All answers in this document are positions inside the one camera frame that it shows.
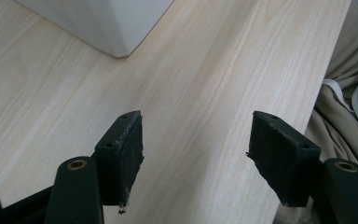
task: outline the wooden desk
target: wooden desk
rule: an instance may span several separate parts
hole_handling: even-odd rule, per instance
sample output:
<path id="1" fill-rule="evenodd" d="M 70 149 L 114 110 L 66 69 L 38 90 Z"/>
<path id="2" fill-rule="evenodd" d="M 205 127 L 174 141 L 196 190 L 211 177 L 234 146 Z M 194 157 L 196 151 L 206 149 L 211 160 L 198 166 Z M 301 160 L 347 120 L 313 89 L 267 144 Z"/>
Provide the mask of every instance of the wooden desk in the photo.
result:
<path id="1" fill-rule="evenodd" d="M 0 0 L 0 199 L 53 183 L 121 114 L 144 115 L 126 215 L 106 223 L 270 223 L 278 199 L 245 152 L 254 110 L 303 132 L 350 1 L 176 0 L 115 59 Z"/>

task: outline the beige fabric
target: beige fabric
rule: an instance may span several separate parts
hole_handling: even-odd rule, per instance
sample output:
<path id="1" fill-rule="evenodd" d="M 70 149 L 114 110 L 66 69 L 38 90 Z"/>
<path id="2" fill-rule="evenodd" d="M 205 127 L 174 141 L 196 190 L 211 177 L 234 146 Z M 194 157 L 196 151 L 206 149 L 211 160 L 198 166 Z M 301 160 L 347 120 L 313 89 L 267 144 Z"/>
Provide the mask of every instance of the beige fabric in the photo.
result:
<path id="1" fill-rule="evenodd" d="M 334 79 L 347 103 L 358 85 L 358 0 L 353 0 L 325 78 Z M 321 147 L 321 160 L 341 158 L 358 163 L 358 120 L 323 85 L 305 135 Z M 280 206 L 274 223 L 311 223 L 310 209 Z"/>

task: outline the screw hole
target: screw hole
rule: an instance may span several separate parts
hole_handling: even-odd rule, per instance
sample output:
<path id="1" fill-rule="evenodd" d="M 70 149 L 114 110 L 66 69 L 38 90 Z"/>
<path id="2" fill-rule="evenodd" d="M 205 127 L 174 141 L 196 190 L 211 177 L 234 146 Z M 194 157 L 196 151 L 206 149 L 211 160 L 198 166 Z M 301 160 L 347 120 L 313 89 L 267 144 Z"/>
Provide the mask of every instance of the screw hole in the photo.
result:
<path id="1" fill-rule="evenodd" d="M 356 173 L 358 171 L 355 166 L 353 166 L 349 163 L 346 163 L 344 161 L 337 161 L 336 167 L 343 171 L 350 172 L 350 173 Z"/>
<path id="2" fill-rule="evenodd" d="M 308 144 L 302 144 L 302 145 L 300 145 L 302 148 L 305 148 L 305 149 L 308 149 L 308 148 L 310 148 L 310 145 L 308 145 Z"/>
<path id="3" fill-rule="evenodd" d="M 87 165 L 86 161 L 72 161 L 66 168 L 71 171 L 80 170 Z"/>

